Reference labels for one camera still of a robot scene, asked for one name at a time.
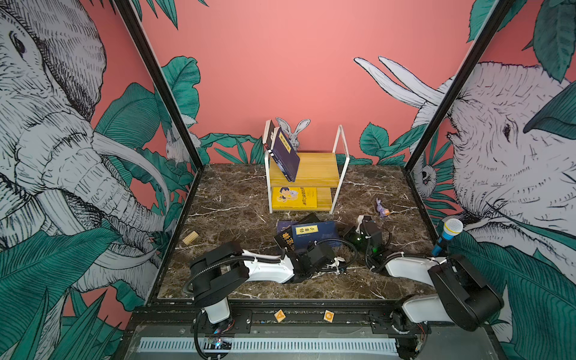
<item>rabbit cutout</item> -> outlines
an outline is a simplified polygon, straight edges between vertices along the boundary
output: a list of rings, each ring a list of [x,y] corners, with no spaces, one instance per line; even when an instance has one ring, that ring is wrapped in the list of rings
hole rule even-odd
[[[288,124],[288,122],[286,122],[285,120],[282,120],[281,118],[276,118],[276,121],[280,125],[280,128],[282,129],[282,131],[284,131],[284,133],[286,135],[288,135],[288,139],[290,140],[290,143],[292,144],[292,146],[294,146],[294,148],[296,150],[298,150],[298,148],[300,147],[300,141],[298,141],[298,134],[302,130],[306,129],[306,127],[308,125],[310,125],[310,119],[304,119],[301,122],[299,122],[298,126],[296,126],[296,130],[294,130],[293,133],[292,133],[292,128],[290,128],[290,125]]]

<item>ventilation grille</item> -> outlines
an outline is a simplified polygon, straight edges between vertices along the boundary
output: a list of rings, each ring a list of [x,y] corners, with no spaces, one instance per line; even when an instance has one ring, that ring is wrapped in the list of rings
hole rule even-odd
[[[226,338],[233,353],[347,353],[397,355],[394,339]],[[193,338],[142,338],[139,353],[195,352]],[[226,350],[204,350],[225,353]]]

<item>marble floor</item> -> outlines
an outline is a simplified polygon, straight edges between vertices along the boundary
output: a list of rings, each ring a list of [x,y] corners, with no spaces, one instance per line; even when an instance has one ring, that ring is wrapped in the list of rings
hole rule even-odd
[[[379,219],[376,198],[397,213]],[[158,297],[183,298],[182,286],[190,276],[190,260],[224,242],[237,240],[242,248],[255,253],[279,254],[273,239],[277,220],[301,219],[307,214],[268,213],[263,165],[206,166],[179,242],[168,259]],[[316,214],[320,220],[334,220],[342,227],[355,225],[359,215],[372,215],[378,226],[392,232],[392,250],[429,253],[432,249],[429,233],[397,166],[349,166],[334,214]],[[200,236],[186,246],[182,239],[192,231]],[[230,298],[396,300],[410,294],[430,293],[434,289],[426,284],[374,274],[358,260],[346,274],[320,273],[300,284],[247,282]]]

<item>elephant eye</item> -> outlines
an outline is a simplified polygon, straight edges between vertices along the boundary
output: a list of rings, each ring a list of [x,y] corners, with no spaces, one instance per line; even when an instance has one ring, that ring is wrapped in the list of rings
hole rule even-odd
[[[508,140],[508,142],[510,142],[510,124],[504,125],[504,129],[502,130],[502,132],[504,133],[506,140]]]
[[[10,31],[9,36],[10,36],[10,40],[12,41],[12,44],[14,44],[14,47],[16,48],[16,51],[18,51],[18,53],[20,54],[20,57],[23,57],[23,54],[26,52],[26,47],[20,41],[20,39],[18,38],[18,35],[16,35],[15,32]]]

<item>wooden shelf board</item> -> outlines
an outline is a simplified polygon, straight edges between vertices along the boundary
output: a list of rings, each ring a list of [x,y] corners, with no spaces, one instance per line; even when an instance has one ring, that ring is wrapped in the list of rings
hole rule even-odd
[[[330,188],[316,188],[316,196],[317,196],[317,207],[299,207],[296,209],[275,209],[272,208],[273,211],[297,211],[297,210],[304,210],[304,211],[330,211],[332,210],[332,192]]]
[[[270,161],[270,185],[304,187],[338,187],[340,175],[333,153],[298,153],[300,165],[296,181],[291,183],[284,177],[274,160]]]

